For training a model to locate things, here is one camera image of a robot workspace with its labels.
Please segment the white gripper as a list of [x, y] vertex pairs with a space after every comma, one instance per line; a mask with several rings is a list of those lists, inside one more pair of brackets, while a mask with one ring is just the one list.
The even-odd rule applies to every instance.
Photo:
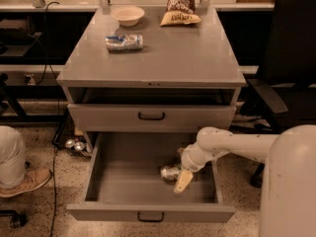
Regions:
[[193, 173], [201, 170], [205, 164], [215, 159], [215, 154], [211, 151], [202, 149], [197, 143], [190, 144], [186, 148], [179, 148], [181, 155], [182, 170], [178, 175], [178, 180], [174, 187], [174, 193], [182, 193], [193, 179]]

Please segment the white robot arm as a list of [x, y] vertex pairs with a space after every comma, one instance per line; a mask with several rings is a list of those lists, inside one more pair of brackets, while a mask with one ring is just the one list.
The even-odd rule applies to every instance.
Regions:
[[259, 237], [316, 237], [315, 125], [281, 134], [233, 134], [205, 127], [182, 152], [174, 191], [184, 191], [193, 173], [228, 153], [265, 165]]

